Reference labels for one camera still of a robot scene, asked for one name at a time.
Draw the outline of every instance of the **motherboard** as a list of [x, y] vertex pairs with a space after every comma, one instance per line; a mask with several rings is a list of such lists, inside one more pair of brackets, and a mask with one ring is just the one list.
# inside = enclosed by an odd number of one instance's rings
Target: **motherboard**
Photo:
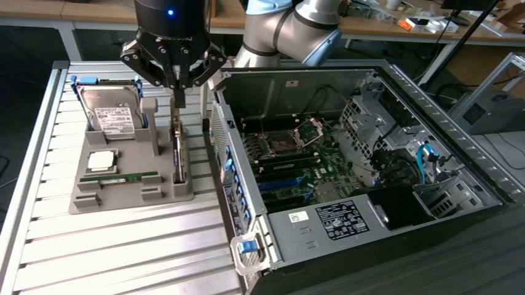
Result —
[[333, 134], [322, 119], [309, 118], [294, 129], [242, 135], [270, 213], [346, 198], [363, 186]]

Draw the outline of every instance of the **gray 3d printed holder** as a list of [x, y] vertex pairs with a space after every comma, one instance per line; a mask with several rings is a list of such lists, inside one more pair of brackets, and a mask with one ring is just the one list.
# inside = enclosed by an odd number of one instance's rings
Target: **gray 3d printed holder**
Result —
[[[134, 140], [108, 141], [103, 132], [86, 131], [70, 214], [194, 199], [186, 132], [182, 132], [180, 160], [186, 177], [183, 183], [175, 183], [174, 133], [168, 127], [155, 126], [156, 99], [143, 98], [140, 108], [150, 124], [148, 128], [135, 130]], [[115, 154], [114, 167], [104, 172], [92, 172], [88, 170], [90, 155], [99, 151], [111, 151]]]

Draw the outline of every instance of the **warning label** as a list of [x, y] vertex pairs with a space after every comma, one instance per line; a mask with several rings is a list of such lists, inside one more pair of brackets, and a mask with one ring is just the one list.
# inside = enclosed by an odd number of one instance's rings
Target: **warning label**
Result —
[[326, 233], [333, 240], [351, 237], [370, 230], [354, 201], [323, 206], [315, 210]]

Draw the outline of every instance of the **aluminum profile table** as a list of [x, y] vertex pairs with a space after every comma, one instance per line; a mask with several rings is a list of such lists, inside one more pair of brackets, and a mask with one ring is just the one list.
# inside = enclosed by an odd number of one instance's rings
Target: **aluminum profile table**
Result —
[[[0, 236], [0, 294], [241, 294], [200, 127], [199, 89], [180, 110], [195, 199], [70, 215], [86, 115], [71, 75], [132, 79], [120, 62], [56, 62]], [[168, 95], [156, 97], [159, 126]]]

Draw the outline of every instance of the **cpu processor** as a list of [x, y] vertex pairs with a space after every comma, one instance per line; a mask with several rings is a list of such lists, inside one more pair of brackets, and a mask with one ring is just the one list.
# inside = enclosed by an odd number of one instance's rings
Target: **cpu processor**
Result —
[[90, 152], [86, 175], [115, 174], [116, 159], [118, 159], [116, 149]]

